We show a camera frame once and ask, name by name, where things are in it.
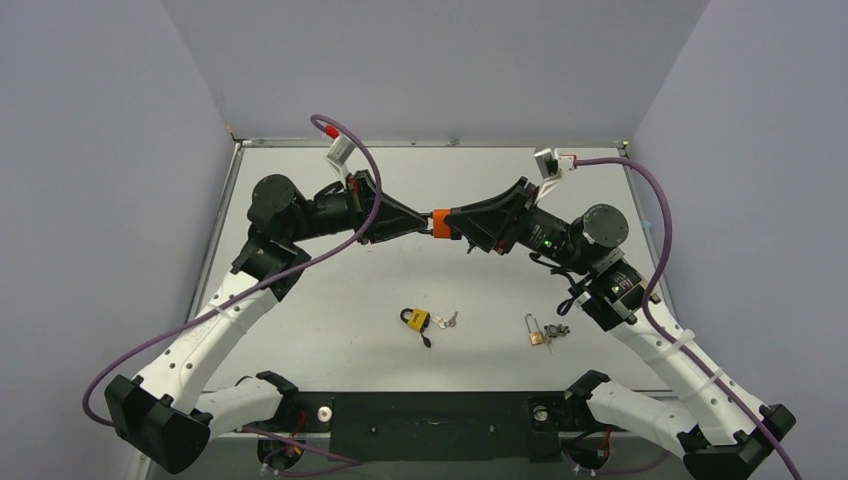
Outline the orange padlock with keys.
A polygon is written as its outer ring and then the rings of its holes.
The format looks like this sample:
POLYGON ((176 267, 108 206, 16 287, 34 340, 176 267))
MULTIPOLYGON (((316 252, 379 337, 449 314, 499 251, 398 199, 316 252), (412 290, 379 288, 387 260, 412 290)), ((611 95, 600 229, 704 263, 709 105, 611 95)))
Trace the orange padlock with keys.
POLYGON ((467 243, 466 253, 470 254, 476 249, 476 246, 462 233, 452 227, 447 219, 453 213, 453 208, 439 208, 428 212, 425 217, 429 220, 429 224, 420 231, 423 235, 428 235, 435 239, 460 241, 467 243))

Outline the yellow padlock with keys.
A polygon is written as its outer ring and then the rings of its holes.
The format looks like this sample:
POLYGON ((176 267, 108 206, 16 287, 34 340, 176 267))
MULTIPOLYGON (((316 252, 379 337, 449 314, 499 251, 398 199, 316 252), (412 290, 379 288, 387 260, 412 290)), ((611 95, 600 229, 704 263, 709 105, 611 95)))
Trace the yellow padlock with keys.
POLYGON ((457 317, 458 311, 454 311, 447 318, 433 315, 429 311, 420 308, 404 308, 399 312, 399 319, 420 336, 426 348, 432 347, 431 340, 425 335, 427 329, 433 325, 442 330, 453 328, 456 326, 457 317))

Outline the small brass padlock with keys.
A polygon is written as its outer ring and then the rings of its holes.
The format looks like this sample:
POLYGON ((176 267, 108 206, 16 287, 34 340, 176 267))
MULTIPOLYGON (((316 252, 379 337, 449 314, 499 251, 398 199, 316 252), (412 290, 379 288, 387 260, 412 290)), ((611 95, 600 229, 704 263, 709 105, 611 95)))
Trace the small brass padlock with keys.
POLYGON ((531 313, 524 317, 524 323, 528 331, 528 339, 531 346, 545 346, 553 353, 552 343, 559 338, 565 338, 571 333, 571 329, 564 324, 548 324, 541 326, 538 319, 531 313))

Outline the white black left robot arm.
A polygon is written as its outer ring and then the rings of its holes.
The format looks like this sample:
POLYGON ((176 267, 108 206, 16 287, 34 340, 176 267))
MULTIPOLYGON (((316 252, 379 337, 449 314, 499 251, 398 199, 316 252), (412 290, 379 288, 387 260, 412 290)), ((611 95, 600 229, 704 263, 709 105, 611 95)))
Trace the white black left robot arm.
POLYGON ((105 389, 118 436, 171 474, 185 471, 224 433, 263 421, 285 430, 297 420, 296 387, 271 371, 212 393, 203 389, 251 327, 313 265, 299 242, 360 231, 360 242, 381 243, 422 231, 429 220, 379 194, 366 170, 311 199, 288 177, 269 175, 254 187, 247 218, 247 241, 197 325, 180 333, 133 378, 118 375, 105 389))

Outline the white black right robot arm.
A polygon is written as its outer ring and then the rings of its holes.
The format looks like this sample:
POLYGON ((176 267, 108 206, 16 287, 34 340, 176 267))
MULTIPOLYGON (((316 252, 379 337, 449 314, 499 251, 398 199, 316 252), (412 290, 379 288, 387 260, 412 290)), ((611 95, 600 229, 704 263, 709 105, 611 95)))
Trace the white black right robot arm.
POLYGON ((435 214, 440 232, 500 255, 515 246, 545 259, 555 275, 575 275, 569 304, 629 348, 675 396, 666 403, 591 370, 565 393, 564 413, 636 434, 680 458, 696 479, 747 479, 794 427, 783 405, 747 392, 697 344, 623 256, 629 226, 615 207, 596 204, 565 221, 542 209, 540 188, 520 179, 493 198, 435 214))

